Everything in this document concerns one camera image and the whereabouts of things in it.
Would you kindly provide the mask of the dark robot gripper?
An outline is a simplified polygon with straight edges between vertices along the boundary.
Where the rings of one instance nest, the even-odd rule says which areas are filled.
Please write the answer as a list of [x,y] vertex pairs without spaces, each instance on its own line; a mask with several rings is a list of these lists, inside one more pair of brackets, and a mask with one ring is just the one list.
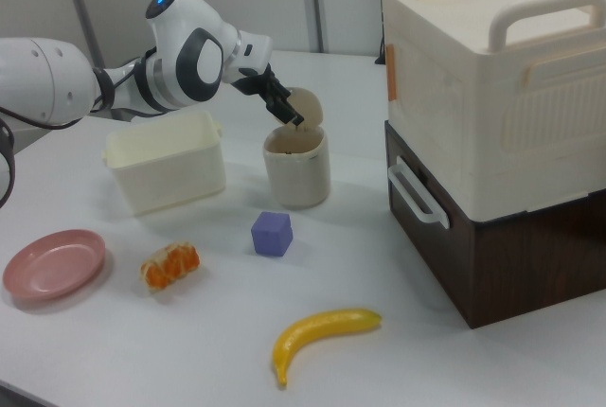
[[272,39],[246,31],[238,34],[230,59],[230,84],[245,95],[260,95],[267,111],[281,123],[300,125],[304,117],[289,102],[291,92],[271,68]]

